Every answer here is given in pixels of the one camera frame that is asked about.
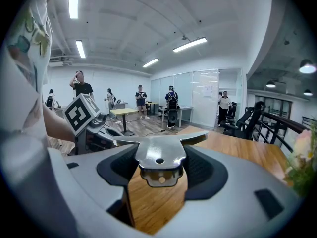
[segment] person wearing backpack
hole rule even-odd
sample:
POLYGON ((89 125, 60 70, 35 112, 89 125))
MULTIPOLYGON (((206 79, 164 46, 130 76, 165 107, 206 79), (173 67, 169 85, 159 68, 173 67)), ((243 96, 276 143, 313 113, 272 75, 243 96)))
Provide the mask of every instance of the person wearing backpack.
POLYGON ((55 100, 55 94, 53 93, 53 89, 49 91, 49 94, 46 98, 45 105, 52 111, 55 112, 55 109, 60 107, 58 101, 55 100))
MULTIPOLYGON (((169 112, 170 106, 173 106, 175 109, 178 108, 178 94, 174 91, 174 86, 169 86, 169 92, 165 96, 166 102, 167 102, 167 113, 169 112)), ((172 129, 172 127, 175 127, 174 123, 171 123, 169 119, 167 119, 168 122, 168 128, 172 129)))
POLYGON ((108 88, 107 91, 108 91, 108 94, 107 94, 107 97, 105 98, 105 101, 108 101, 109 117, 110 119, 115 119, 115 115, 111 113, 110 110, 113 110, 116 97, 113 95, 110 88, 108 88))

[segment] yellow table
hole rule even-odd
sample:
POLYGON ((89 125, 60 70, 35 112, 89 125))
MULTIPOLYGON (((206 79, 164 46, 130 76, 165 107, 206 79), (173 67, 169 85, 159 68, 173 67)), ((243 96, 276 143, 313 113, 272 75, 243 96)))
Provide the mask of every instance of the yellow table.
POLYGON ((155 115, 155 105, 159 105, 157 102, 146 102, 145 105, 147 106, 148 115, 151 114, 151 105, 153 105, 153 115, 155 115))
POLYGON ((115 116, 122 116, 123 131, 121 133, 125 135, 126 137, 133 136, 134 133, 127 130, 126 123, 125 123, 125 115, 137 113, 138 111, 135 109, 114 109, 114 110, 110 110, 110 112, 113 113, 115 116))

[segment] railing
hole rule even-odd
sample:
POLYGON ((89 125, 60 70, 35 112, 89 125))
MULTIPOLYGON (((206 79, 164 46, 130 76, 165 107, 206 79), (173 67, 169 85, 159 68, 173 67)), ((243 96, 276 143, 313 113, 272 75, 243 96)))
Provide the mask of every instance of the railing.
POLYGON ((308 117, 302 117, 302 125, 305 126, 306 128, 310 128, 312 122, 316 122, 316 120, 308 118, 308 117))
POLYGON ((285 147, 290 151, 293 152, 293 148, 284 140, 284 136, 279 135, 280 130, 284 130, 286 132, 287 129, 291 129, 294 132, 300 134, 303 132, 303 130, 307 129, 305 126, 286 119, 284 117, 276 116, 268 112, 262 112, 262 118, 257 122, 257 125, 259 125, 259 128, 255 126, 254 130, 258 132, 257 136, 253 135, 253 139, 255 141, 259 140, 259 137, 261 136, 265 143, 268 144, 274 144, 276 139, 278 139, 285 147), (271 120, 276 121, 276 123, 270 123, 263 121, 263 117, 269 118, 271 120), (261 132, 261 129, 265 128, 267 129, 266 135, 263 135, 261 132))

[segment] person in white shirt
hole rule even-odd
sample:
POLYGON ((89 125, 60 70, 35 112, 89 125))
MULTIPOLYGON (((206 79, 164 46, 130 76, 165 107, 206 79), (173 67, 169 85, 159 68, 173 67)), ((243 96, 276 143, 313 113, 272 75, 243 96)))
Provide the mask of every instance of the person in white shirt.
POLYGON ((49 94, 46 97, 45 105, 52 111, 56 112, 57 108, 60 108, 58 101, 55 99, 55 94, 53 89, 50 90, 49 94))
POLYGON ((224 91, 223 96, 221 96, 218 100, 220 103, 219 106, 219 119, 218 119, 218 127, 220 127, 220 123, 226 120, 226 115, 228 113, 229 106, 232 107, 231 100, 228 97, 228 92, 224 91))

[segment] person in white top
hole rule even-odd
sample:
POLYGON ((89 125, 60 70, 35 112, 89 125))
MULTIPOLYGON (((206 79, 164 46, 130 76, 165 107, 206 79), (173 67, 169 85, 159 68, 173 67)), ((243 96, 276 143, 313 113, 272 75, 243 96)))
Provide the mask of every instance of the person in white top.
POLYGON ((228 92, 224 91, 223 96, 221 96, 218 100, 220 103, 219 106, 219 119, 218 119, 218 127, 220 127, 220 123, 226 120, 226 115, 228 113, 229 106, 232 107, 231 100, 228 97, 228 92))
POLYGON ((0 91, 0 129, 27 134, 45 146, 47 135, 75 140, 66 120, 43 102, 51 45, 47 0, 26 0, 0 48, 0 86, 5 89, 0 91))
POLYGON ((57 108, 60 108, 58 101, 56 101, 55 94, 53 89, 50 90, 49 94, 46 97, 45 105, 52 111, 56 112, 57 108))

